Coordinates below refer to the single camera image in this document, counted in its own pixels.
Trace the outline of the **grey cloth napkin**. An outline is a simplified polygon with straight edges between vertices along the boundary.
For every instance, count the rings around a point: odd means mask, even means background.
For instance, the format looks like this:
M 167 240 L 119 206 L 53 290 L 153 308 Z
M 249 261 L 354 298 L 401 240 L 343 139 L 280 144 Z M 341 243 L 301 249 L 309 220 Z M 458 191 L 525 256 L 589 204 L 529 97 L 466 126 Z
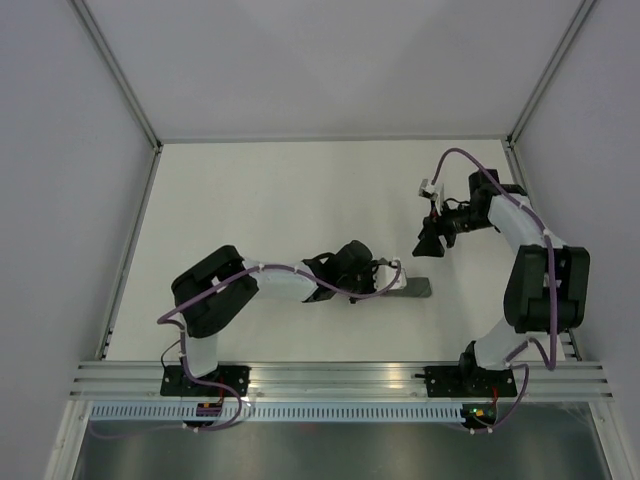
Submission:
M 425 299 L 432 295 L 431 281 L 428 277 L 410 277 L 401 289 L 392 289 L 384 294 L 390 298 Z

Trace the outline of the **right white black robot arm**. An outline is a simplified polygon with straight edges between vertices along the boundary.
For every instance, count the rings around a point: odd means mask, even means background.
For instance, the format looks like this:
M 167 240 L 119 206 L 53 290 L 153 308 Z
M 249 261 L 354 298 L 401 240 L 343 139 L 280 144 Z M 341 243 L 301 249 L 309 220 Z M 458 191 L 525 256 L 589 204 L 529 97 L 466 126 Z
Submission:
M 412 254 L 441 258 L 458 235 L 492 228 L 515 255 L 501 319 L 468 344 L 453 376 L 463 392 L 478 395 L 530 346 L 536 347 L 548 370 L 555 370 L 558 335 L 584 319 L 590 254 L 553 234 L 533 210 L 526 191 L 501 183 L 496 170 L 478 170 L 468 182 L 468 200 L 451 208 L 442 185 L 422 181 L 419 194 L 429 200 L 430 211 Z

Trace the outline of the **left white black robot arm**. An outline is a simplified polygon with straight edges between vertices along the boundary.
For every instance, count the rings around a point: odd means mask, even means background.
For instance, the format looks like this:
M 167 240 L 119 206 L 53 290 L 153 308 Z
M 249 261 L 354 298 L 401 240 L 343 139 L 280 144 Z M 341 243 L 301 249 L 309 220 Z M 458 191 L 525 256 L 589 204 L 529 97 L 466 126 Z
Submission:
M 345 295 L 349 301 L 375 298 L 402 284 L 399 263 L 376 260 L 353 240 L 338 252 L 325 252 L 295 264 L 247 259 L 225 245 L 180 274 L 171 284 L 175 310 L 183 323 L 184 385 L 206 396 L 218 384 L 218 335 L 256 299 L 317 303 Z

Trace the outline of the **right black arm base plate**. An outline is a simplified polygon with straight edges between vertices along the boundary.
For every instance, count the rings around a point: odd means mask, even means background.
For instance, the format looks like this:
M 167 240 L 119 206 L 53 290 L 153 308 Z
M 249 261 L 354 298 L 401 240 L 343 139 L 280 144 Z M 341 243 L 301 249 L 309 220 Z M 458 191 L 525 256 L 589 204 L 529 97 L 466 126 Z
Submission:
M 515 398 L 518 395 L 513 372 L 472 368 L 464 371 L 459 366 L 427 366 L 416 374 L 424 381 L 429 398 Z

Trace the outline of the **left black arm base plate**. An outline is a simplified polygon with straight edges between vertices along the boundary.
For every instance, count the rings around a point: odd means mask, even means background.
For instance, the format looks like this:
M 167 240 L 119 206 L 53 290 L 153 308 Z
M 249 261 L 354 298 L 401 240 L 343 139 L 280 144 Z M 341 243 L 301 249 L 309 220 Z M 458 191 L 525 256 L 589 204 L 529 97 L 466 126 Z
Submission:
M 189 379 L 181 366 L 167 366 L 160 385 L 162 397 L 231 397 L 247 394 L 250 368 L 244 365 L 222 365 L 198 381 Z

